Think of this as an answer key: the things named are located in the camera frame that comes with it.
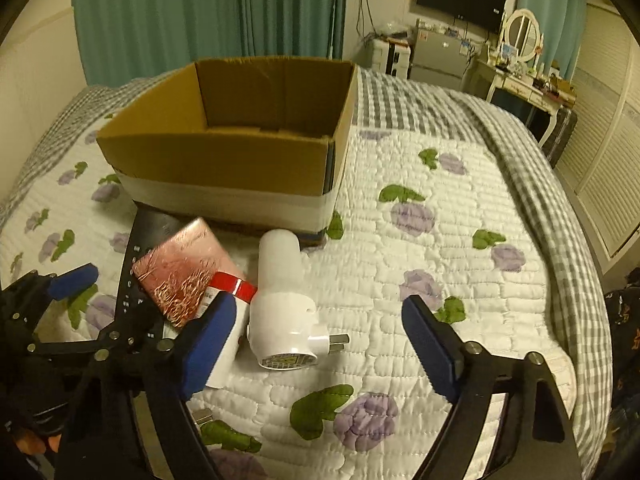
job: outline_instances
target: open cardboard box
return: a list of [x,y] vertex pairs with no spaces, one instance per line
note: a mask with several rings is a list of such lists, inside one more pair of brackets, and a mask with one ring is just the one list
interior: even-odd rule
[[316,233],[332,217],[356,94],[350,62],[204,59],[133,101],[97,140],[138,202]]

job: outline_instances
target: quilt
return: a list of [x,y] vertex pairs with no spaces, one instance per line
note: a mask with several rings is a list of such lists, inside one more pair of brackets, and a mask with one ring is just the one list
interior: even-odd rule
[[[52,126],[0,212],[0,280],[61,274],[87,261],[98,282],[54,304],[43,340],[91,338],[113,319],[136,208],[95,142],[158,78],[88,89]],[[216,231],[250,280],[258,240]],[[203,439],[225,478],[406,478],[450,405],[434,393],[399,316],[419,294],[463,340],[542,353],[569,413],[585,478],[610,396],[610,339],[586,242],[558,181],[521,123],[470,96],[360,71],[344,180],[306,279],[345,351],[267,372],[242,346],[226,388],[190,401],[214,421]],[[496,397],[466,478],[482,475]]]

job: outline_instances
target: red stripe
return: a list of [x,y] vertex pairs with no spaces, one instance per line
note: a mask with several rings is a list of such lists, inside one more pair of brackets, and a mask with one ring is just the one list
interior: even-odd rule
[[257,288],[251,283],[226,272],[216,272],[209,281],[209,286],[233,294],[238,300],[251,303]]

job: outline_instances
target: rose gold notebook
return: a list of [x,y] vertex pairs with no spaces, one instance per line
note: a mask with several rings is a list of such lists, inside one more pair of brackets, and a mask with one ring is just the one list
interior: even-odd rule
[[132,269],[146,293],[177,327],[196,315],[214,272],[222,270],[244,279],[202,218],[152,249]]

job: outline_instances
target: dark fabric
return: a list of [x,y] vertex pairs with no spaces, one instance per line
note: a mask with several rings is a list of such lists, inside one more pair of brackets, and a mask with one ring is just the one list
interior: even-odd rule
[[594,478],[637,479],[640,474],[640,269],[628,285],[605,296],[611,330],[613,395],[607,437]]

